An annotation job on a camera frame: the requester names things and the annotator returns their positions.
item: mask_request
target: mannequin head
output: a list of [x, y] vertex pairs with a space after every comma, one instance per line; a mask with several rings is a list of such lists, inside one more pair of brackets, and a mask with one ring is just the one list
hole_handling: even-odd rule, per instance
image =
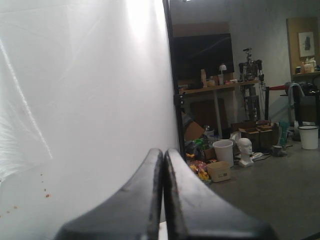
[[248, 138], [240, 138], [237, 142], [241, 155], [252, 154], [252, 143]]

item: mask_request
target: white trash can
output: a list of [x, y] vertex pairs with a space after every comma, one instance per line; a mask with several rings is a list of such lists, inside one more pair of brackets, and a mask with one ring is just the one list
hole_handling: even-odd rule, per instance
[[301, 145], [303, 149], [313, 150], [318, 148], [318, 126], [299, 126], [298, 127], [301, 137]]
[[213, 143], [217, 160], [229, 163], [230, 167], [234, 165], [233, 145], [233, 141], [230, 140], [220, 140]]

